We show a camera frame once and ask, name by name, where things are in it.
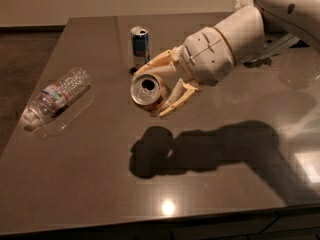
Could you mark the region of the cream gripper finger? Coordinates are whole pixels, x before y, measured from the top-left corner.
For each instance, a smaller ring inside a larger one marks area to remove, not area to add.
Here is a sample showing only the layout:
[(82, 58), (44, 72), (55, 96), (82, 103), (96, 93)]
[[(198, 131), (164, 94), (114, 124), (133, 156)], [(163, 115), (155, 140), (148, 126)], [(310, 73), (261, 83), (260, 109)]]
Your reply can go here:
[(134, 74), (134, 79), (137, 80), (139, 77), (146, 74), (153, 74), (157, 76), (185, 76), (186, 73), (180, 63), (180, 58), (180, 47), (174, 47), (173, 49), (166, 50), (139, 68)]
[(175, 112), (184, 106), (199, 90), (199, 83), (197, 81), (192, 80), (185, 83), (182, 79), (179, 79), (169, 97), (159, 108), (152, 111), (151, 115), (154, 117), (165, 117)]

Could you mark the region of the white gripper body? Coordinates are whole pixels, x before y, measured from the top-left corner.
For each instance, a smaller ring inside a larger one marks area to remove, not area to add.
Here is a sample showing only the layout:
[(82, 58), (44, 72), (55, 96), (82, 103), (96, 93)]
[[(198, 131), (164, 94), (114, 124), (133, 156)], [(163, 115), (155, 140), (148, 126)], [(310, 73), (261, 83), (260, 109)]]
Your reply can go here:
[(179, 63), (200, 84), (214, 86), (234, 68), (235, 62), (223, 36), (205, 27), (188, 36), (181, 46)]

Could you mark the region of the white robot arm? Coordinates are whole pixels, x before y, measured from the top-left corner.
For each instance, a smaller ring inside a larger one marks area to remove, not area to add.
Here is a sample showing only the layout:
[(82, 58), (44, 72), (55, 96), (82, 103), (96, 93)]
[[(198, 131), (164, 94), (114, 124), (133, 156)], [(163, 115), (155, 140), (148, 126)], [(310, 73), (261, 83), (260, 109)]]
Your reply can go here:
[(136, 106), (163, 117), (201, 86), (214, 86), (244, 63), (254, 63), (303, 41), (320, 46), (320, 0), (237, 0), (236, 11), (188, 36), (134, 74)]

